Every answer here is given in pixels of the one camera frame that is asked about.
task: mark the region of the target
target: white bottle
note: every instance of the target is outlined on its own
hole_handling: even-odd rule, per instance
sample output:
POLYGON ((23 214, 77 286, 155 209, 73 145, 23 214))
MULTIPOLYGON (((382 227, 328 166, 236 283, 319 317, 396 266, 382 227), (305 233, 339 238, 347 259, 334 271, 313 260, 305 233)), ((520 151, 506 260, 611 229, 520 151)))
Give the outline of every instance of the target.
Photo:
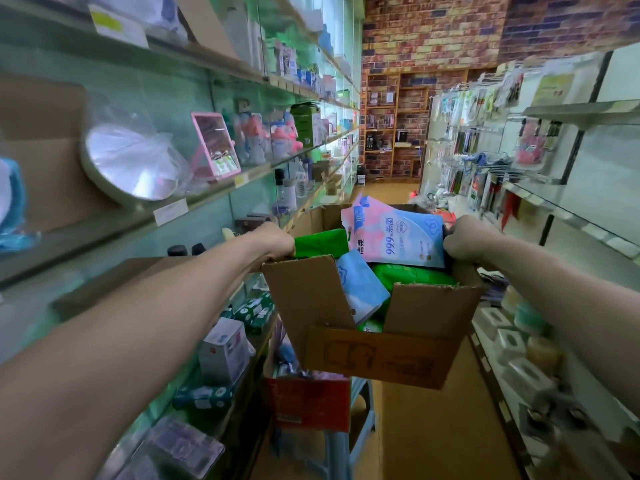
POLYGON ((296 172, 296 197, 302 198, 307 195, 307 172, 302 162, 298 162, 298 171, 296 172))

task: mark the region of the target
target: blue wet wipes package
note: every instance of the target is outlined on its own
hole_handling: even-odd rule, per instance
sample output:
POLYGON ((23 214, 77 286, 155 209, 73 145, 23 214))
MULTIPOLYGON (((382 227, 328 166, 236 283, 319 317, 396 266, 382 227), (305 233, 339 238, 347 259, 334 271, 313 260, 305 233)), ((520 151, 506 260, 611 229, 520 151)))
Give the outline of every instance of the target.
POLYGON ((358 325, 372 316, 391 295, 358 250, 349 251, 335 264, 353 321, 358 325))
POLYGON ((366 262, 445 268, 443 224, 441 216, 394 209, 362 195, 342 210, 349 249, 366 262))

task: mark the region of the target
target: pink and blue package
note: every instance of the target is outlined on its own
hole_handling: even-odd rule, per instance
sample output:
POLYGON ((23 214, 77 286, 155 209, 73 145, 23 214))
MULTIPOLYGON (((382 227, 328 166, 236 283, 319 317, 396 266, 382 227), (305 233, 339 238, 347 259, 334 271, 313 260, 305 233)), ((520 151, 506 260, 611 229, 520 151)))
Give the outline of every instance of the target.
POLYGON ((349 249, 370 263, 445 268, 443 224, 441 216, 394 209, 362 194, 342 210, 349 249))

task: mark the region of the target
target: forearm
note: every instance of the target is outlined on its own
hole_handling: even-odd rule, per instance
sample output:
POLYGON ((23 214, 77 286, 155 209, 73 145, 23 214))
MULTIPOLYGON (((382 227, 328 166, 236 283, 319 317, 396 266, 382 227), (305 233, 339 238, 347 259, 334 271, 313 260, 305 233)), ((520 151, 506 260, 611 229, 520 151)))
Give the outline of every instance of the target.
POLYGON ((91 478, 265 258, 251 234, 233 239, 124 289, 5 363, 0 471, 91 478))
POLYGON ((640 413, 640 294, 509 237, 487 243, 486 257, 569 339, 609 390, 640 413))

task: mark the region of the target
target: blue stool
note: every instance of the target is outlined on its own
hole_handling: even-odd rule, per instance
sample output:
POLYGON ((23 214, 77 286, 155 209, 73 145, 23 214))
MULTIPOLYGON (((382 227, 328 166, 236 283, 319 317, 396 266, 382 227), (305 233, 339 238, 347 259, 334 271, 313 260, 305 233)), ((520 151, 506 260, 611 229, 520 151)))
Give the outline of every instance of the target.
MULTIPOLYGON (((352 480, 355 465, 369 433, 378 427, 378 418, 373 405, 373 384, 370 380, 351 378, 351 407, 359 395, 367 406, 367 419, 364 422, 358 439, 349 451, 349 434, 340 431, 324 431, 324 461, 303 458, 308 468, 316 471, 326 480, 352 480)), ((275 448, 280 449, 280 439, 276 437, 275 448)))

